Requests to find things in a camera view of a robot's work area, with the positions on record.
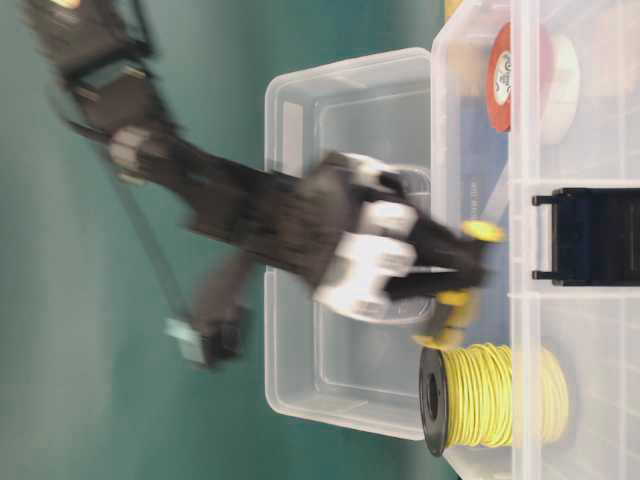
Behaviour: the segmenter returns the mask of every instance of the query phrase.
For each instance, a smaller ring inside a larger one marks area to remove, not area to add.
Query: white joint
[[[118,130],[109,147],[111,159],[128,172],[139,172],[138,149],[149,136],[147,130],[138,127],[124,127]]]

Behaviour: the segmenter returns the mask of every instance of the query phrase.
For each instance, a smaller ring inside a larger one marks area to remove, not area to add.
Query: plastic storage box
[[[409,49],[276,78],[266,97],[266,168],[301,175],[328,150],[395,165],[411,198],[429,203],[430,57]],[[265,385],[280,413],[419,440],[422,300],[365,323],[314,305],[274,269],[265,276]]]
[[[496,296],[477,319],[484,332],[473,340],[502,343],[510,327],[514,446],[453,448],[445,455],[466,480],[638,478],[640,289],[532,280],[533,270],[551,266],[551,221],[549,207],[533,207],[531,200],[564,187],[640,186],[640,3],[462,4],[433,45],[432,202],[434,211],[445,208],[446,221],[482,209],[474,198],[485,187],[476,185],[475,169],[494,168],[507,157],[499,146],[506,136],[487,128],[480,110],[490,49],[508,21],[514,78],[509,167],[502,177],[508,181],[499,182],[485,213],[501,212],[508,197],[510,310],[505,315]],[[541,31],[570,40],[580,71],[575,118],[555,145],[541,138]],[[538,429],[543,347],[559,358],[571,395],[568,434],[553,445],[542,443]]]

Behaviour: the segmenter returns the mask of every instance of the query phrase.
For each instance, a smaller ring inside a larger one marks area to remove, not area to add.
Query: green table
[[[148,1],[155,68],[188,137],[260,167],[268,82],[284,72],[430,48],[440,0]],[[56,121],[48,66],[0,4],[0,476],[7,480],[453,478],[422,443],[284,417],[264,398],[262,284],[243,360],[209,374],[163,334],[168,309],[91,148]],[[229,249],[136,192],[191,289]]]

